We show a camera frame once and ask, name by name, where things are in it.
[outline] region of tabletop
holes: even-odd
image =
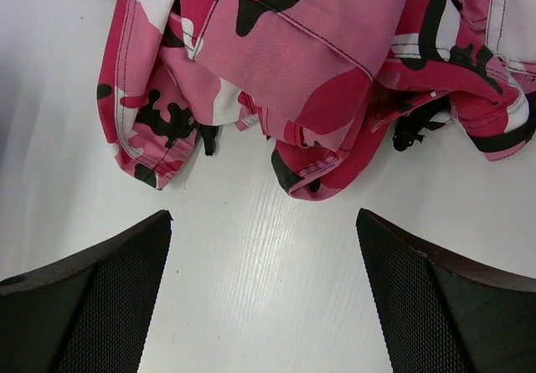
[[[140,365],[168,372],[391,372],[355,220],[368,208],[485,264],[536,277],[536,144],[489,163],[452,124],[387,138],[336,197],[289,198],[258,127],[225,127],[158,192],[108,148],[95,87],[115,0],[0,0],[0,280],[156,210],[173,238]]]

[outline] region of pink camouflage fabric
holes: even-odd
[[[116,161],[161,189],[203,126],[259,122],[298,199],[444,101],[489,160],[536,128],[536,0],[117,0],[97,88]]]

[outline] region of white table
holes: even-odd
[[[535,143],[489,163],[456,126],[405,153],[387,140],[349,189],[306,203],[279,188],[257,128],[228,127],[217,157],[196,154],[157,192],[116,166],[97,116],[114,0],[0,4],[0,279],[171,210],[140,372],[391,371],[354,229],[361,207],[536,277]]]

